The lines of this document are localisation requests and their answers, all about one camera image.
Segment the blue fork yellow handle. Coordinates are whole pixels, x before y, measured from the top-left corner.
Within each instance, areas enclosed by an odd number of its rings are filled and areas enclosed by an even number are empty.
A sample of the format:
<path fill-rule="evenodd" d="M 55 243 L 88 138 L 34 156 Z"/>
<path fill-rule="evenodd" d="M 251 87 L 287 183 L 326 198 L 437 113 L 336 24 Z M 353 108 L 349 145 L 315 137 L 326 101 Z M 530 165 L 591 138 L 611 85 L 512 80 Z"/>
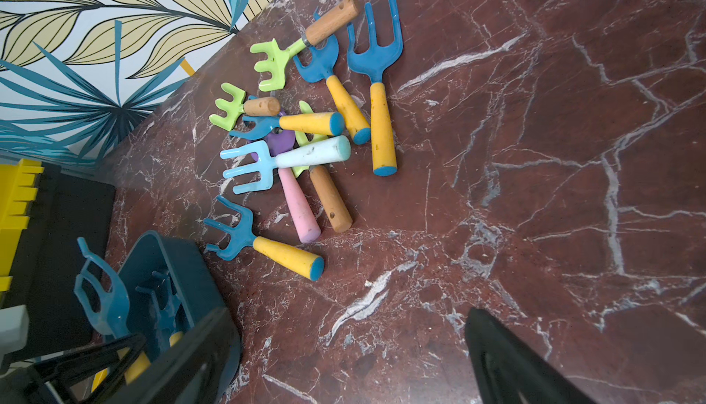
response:
<path fill-rule="evenodd" d="M 365 4 L 365 14 L 369 30 L 369 48 L 364 53 L 356 53 L 356 36 L 353 24 L 347 26 L 349 50 L 347 65 L 353 72 L 365 74 L 371 80 L 371 151 L 373 173 L 377 176 L 391 176 L 397 172 L 395 140 L 388 108 L 385 86 L 382 83 L 384 71 L 402 55 L 404 38 L 400 23 L 397 0 L 388 0 L 393 23 L 393 42 L 382 47 L 377 42 L 377 32 L 371 3 Z"/>
<path fill-rule="evenodd" d="M 342 113 L 347 131 L 356 145 L 363 145 L 371 140 L 371 127 L 359 106 L 352 99 L 333 69 L 338 61 L 339 45 L 335 35 L 329 36 L 321 49 L 309 47 L 312 56 L 307 66 L 299 58 L 293 58 L 297 70 L 303 79 L 310 83 L 325 81 L 336 109 Z"/>

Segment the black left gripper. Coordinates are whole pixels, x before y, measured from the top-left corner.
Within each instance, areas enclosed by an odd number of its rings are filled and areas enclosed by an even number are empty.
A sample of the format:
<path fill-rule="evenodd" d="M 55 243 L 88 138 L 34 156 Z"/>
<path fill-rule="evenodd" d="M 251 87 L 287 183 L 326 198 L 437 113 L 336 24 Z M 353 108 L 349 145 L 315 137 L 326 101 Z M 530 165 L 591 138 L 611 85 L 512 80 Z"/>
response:
<path fill-rule="evenodd" d="M 107 369 L 108 376 L 91 392 L 86 403 L 102 403 L 123 385 L 132 384 L 146 371 L 145 338 L 131 333 L 130 308 L 114 307 L 108 314 L 114 339 L 77 350 L 1 378 L 3 403 L 80 403 L 72 387 Z"/>

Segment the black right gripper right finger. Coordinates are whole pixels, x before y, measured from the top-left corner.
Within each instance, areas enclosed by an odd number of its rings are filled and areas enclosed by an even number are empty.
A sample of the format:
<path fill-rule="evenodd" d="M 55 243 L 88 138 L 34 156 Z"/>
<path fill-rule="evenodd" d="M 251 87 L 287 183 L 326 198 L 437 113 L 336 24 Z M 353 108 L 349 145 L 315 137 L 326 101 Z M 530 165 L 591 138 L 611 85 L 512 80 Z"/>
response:
<path fill-rule="evenodd" d="M 490 312 L 469 311 L 464 337 L 483 403 L 591 403 Z"/>

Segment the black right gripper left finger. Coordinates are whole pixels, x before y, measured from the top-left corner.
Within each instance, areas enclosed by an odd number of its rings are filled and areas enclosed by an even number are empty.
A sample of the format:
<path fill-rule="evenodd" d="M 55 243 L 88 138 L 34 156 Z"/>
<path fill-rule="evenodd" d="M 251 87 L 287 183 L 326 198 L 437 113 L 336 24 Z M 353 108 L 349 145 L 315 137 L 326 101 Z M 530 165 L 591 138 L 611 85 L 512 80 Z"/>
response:
<path fill-rule="evenodd" d="M 242 355 L 227 308 L 215 308 L 109 403 L 215 403 L 236 376 Z"/>

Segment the light blue fork white handle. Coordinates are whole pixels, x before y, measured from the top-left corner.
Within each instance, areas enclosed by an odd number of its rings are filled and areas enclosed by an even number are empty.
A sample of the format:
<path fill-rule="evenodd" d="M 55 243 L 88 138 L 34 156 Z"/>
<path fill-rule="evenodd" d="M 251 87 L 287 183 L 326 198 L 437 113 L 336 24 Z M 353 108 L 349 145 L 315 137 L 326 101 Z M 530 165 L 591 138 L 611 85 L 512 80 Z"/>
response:
<path fill-rule="evenodd" d="M 258 161 L 226 170 L 222 173 L 222 176 L 224 176 L 224 179 L 231 179 L 240 175 L 257 172 L 260 174 L 260 179 L 257 182 L 236 185 L 233 188 L 233 192 L 235 194 L 244 194 L 255 191 L 266 191 L 273 185 L 274 169 L 316 166 L 347 161 L 351 156 L 351 150 L 349 139 L 345 136 L 338 136 L 332 139 L 311 143 L 304 147 L 283 152 L 282 154 L 272 157 L 266 141 L 258 140 L 240 148 L 221 151 L 220 157 L 223 160 L 246 156 L 252 153 L 258 156 Z"/>

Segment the blue rake yellow handle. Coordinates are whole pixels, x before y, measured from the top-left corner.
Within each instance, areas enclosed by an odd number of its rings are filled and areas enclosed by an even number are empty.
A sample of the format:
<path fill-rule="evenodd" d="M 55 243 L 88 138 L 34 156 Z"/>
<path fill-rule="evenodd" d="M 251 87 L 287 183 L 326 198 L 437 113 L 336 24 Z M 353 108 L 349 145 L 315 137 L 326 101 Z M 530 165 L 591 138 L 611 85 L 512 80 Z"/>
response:
<path fill-rule="evenodd" d="M 237 212 L 240 219 L 233 227 L 225 225 L 211 218 L 205 218 L 203 223 L 209 227 L 220 229 L 230 237 L 228 245 L 222 249 L 216 244 L 207 244 L 206 251 L 212 251 L 224 261 L 232 261 L 246 247 L 251 247 L 258 253 L 265 255 L 277 264 L 301 275 L 313 282 L 320 279 L 325 270 L 323 257 L 308 251 L 276 242 L 253 233 L 253 212 L 241 205 L 228 201 L 224 196 L 217 196 L 216 200 L 225 207 Z"/>
<path fill-rule="evenodd" d="M 345 118 L 338 112 L 285 115 L 285 117 L 249 117 L 245 115 L 244 121 L 253 123 L 255 126 L 245 132 L 233 130 L 230 132 L 232 137 L 247 140 L 264 139 L 275 128 L 337 137 L 343 133 L 346 127 Z"/>

